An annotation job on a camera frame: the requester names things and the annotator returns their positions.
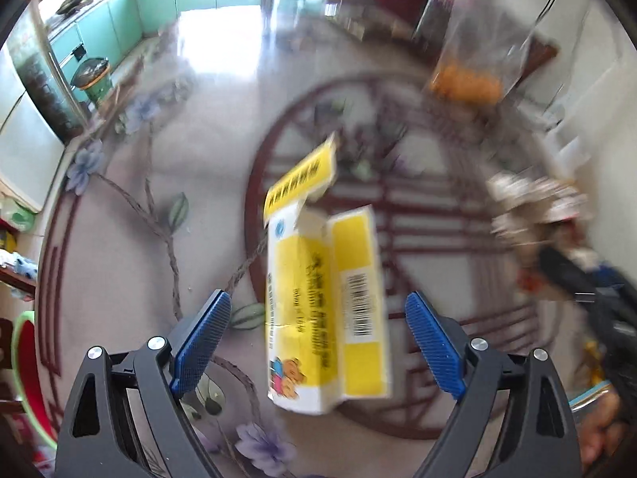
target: tiled floor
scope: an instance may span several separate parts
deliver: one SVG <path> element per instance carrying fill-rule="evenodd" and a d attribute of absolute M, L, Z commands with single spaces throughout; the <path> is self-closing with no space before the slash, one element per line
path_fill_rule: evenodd
<path fill-rule="evenodd" d="M 416 439 L 439 429 L 451 404 L 424 382 L 422 359 L 412 351 L 400 317 L 404 293 L 426 289 L 441 312 L 466 319 L 475 334 L 488 325 L 489 340 L 510 351 L 546 339 L 554 310 L 548 319 L 540 317 L 538 330 L 535 308 L 515 301 L 512 262 L 488 236 L 490 216 L 470 128 L 446 128 L 446 114 L 424 111 L 428 102 L 420 88 L 426 69 L 394 47 L 355 43 L 325 22 L 303 19 L 291 28 L 286 22 L 278 20 L 281 28 L 272 30 L 256 7 L 185 13 L 140 82 L 138 95 L 171 90 L 175 79 L 188 94 L 177 102 L 165 99 L 152 116 L 148 173 L 158 217 L 181 192 L 189 201 L 188 217 L 174 234 L 181 309 L 192 314 L 213 290 L 225 287 L 258 242 L 267 186 L 336 127 L 329 116 L 317 119 L 316 104 L 345 103 L 337 122 L 355 147 L 373 151 L 378 142 L 366 135 L 380 127 L 390 142 L 388 137 L 408 126 L 405 143 L 396 148 L 402 149 L 403 172 L 391 172 L 383 166 L 391 156 L 374 151 L 369 156 L 378 165 L 371 178 L 345 171 L 320 205 L 333 212 L 356 204 L 375 207 L 388 308 L 395 318 L 394 399 L 320 417 L 287 413 L 266 397 L 262 329 L 228 331 L 217 354 L 254 381 L 266 429 L 285 427 L 298 451 L 290 466 L 295 474 L 410 477 L 431 447 Z M 149 118 L 154 106 L 143 107 Z M 146 209 L 148 125 L 132 135 L 106 134 L 103 143 L 105 177 Z M 458 181 L 470 190 L 460 192 L 453 183 Z M 80 198 L 63 194 L 52 217 L 40 267 L 38 351 L 49 413 L 58 423 L 89 347 L 132 350 L 174 326 L 174 274 L 165 244 L 124 195 L 100 178 L 93 177 Z M 472 244 L 474 238 L 483 242 Z M 239 283 L 235 308 L 263 300 L 262 264 L 257 259 Z M 499 326 L 518 318 L 514 332 Z M 555 351 L 565 378 L 573 366 L 568 334 L 576 324 L 567 311 Z M 248 395 L 221 367 L 210 364 L 208 373 L 227 398 L 219 422 L 234 440 L 236 427 L 254 420 Z M 198 427 L 222 444 L 209 417 Z M 148 433 L 142 430 L 141 436 L 147 439 Z M 493 442 L 490 437 L 487 446 Z M 487 457 L 486 448 L 475 466 Z M 213 460 L 224 476 L 241 476 L 223 455 Z"/>

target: blue textured pad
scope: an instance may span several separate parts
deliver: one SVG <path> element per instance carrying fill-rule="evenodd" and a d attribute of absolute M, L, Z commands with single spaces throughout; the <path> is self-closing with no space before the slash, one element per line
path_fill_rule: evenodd
<path fill-rule="evenodd" d="M 179 399 L 197 386 L 230 322 L 231 308 L 228 293 L 219 293 L 174 357 L 173 380 L 170 383 L 173 397 Z"/>
<path fill-rule="evenodd" d="M 460 400 L 466 390 L 463 362 L 442 330 L 436 315 L 429 310 L 418 293 L 411 293 L 407 297 L 404 312 L 407 324 L 438 386 L 453 395 L 455 400 Z"/>

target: green trash can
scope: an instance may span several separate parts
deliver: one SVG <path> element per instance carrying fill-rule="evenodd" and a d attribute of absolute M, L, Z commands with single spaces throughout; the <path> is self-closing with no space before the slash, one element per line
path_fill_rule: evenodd
<path fill-rule="evenodd" d="M 99 107 L 106 94 L 113 89 L 110 72 L 108 59 L 91 57 L 75 70 L 71 84 L 85 92 L 88 100 Z"/>

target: refrigerator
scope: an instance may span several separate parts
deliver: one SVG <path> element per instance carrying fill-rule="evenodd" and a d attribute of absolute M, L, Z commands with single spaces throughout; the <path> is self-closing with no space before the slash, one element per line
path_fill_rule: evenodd
<path fill-rule="evenodd" d="M 44 208 L 64 145 L 42 118 L 0 49 L 0 192 L 32 212 Z"/>

